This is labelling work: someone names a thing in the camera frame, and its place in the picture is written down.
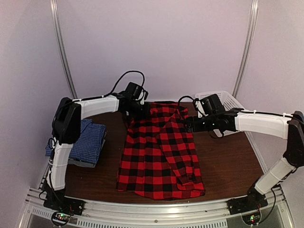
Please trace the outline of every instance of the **white panel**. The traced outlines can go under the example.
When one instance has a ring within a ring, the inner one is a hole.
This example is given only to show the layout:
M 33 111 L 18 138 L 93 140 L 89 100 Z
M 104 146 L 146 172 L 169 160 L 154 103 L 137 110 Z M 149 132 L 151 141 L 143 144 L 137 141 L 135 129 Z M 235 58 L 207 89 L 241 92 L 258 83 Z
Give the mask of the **white panel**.
M 304 1 L 259 2 L 256 33 L 238 100 L 248 109 L 266 112 L 304 111 Z M 286 142 L 253 134 L 270 168 L 284 153 Z M 304 223 L 304 168 L 283 184 L 297 228 Z
M 48 0 L 0 3 L 0 227 L 15 228 L 45 170 L 60 98 L 69 95 Z
M 59 0 L 79 97 L 108 93 L 127 70 L 146 75 L 150 100 L 233 91 L 250 0 Z M 127 76 L 140 83 L 140 75 Z

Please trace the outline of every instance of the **folded clothing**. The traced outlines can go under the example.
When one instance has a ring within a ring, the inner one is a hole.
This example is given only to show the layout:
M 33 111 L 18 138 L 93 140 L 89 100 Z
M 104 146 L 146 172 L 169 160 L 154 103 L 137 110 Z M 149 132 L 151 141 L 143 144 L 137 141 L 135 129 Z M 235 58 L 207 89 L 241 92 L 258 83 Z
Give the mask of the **folded clothing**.
M 188 109 L 152 103 L 151 119 L 131 121 L 121 157 L 118 191 L 156 200 L 202 196 L 205 189 L 192 133 L 183 118 Z
M 92 120 L 81 121 L 80 136 L 74 143 L 70 159 L 97 164 L 105 136 L 105 125 L 95 124 Z M 46 156 L 51 155 L 51 148 L 46 146 Z

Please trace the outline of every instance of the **brown tabletop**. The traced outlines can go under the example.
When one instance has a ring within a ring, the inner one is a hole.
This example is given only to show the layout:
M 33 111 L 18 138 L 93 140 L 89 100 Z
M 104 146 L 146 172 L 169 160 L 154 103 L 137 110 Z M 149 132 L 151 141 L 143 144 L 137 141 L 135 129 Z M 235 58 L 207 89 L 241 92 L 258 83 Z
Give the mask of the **brown tabletop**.
M 192 105 L 190 115 L 196 115 Z M 107 113 L 91 117 L 94 123 L 105 124 L 107 135 L 95 168 L 68 165 L 66 195 L 87 200 L 117 203 L 179 203 L 218 200 L 245 195 L 248 188 L 262 174 L 254 151 L 244 133 L 221 139 L 212 139 L 208 133 L 194 133 L 201 175 L 206 189 L 205 196 L 180 200 L 152 200 L 132 192 L 118 192 L 116 176 L 126 129 L 120 113 Z

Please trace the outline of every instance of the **red and black plaid shirt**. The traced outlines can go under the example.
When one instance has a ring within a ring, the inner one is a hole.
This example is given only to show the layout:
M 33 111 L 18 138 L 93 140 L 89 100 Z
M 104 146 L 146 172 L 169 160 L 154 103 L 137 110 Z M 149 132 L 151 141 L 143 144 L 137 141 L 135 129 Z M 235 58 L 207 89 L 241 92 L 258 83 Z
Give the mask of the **red and black plaid shirt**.
M 156 200 L 205 194 L 192 133 L 182 118 L 188 109 L 152 103 L 151 119 L 132 121 L 121 157 L 117 190 Z

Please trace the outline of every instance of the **plastic basket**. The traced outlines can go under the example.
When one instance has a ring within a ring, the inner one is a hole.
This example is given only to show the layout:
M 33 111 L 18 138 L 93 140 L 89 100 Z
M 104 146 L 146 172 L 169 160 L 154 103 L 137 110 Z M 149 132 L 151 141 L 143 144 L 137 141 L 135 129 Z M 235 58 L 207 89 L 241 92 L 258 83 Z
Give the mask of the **plastic basket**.
M 228 111 L 231 108 L 244 108 L 240 102 L 238 102 L 230 93 L 227 91 L 209 91 L 209 92 L 204 92 L 204 93 L 198 93 L 195 94 L 195 97 L 198 99 L 203 99 L 206 96 L 210 96 L 212 94 L 217 94 L 221 103 L 224 105 L 225 110 Z M 199 107 L 199 110 L 204 113 L 204 110 L 202 107 Z M 213 130 L 214 133 L 218 136 L 221 137 L 222 134 L 220 133 L 219 130 Z M 229 135 L 229 134 L 234 134 L 237 132 L 231 132 L 231 131 L 225 131 L 224 136 Z

